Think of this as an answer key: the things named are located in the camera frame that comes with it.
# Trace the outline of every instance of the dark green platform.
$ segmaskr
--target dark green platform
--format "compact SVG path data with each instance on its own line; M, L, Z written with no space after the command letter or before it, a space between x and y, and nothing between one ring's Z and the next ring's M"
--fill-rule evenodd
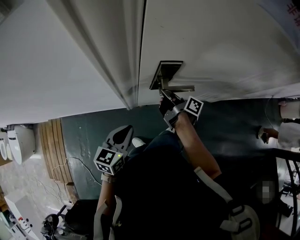
M195 128L222 169L241 159L262 156L265 150L276 147L275 143L264 144L255 137L259 125L271 128L264 112L267 102L266 113L274 128L278 129L281 118L277 99L204 104ZM93 158L97 147L102 145L110 131L123 125L132 125L134 136L152 139L167 128L158 105L137 107L131 111L117 109L65 117L61 123L67 157L82 159L98 181L101 172L96 169ZM101 187L82 164L69 159L69 166L79 197L99 198Z

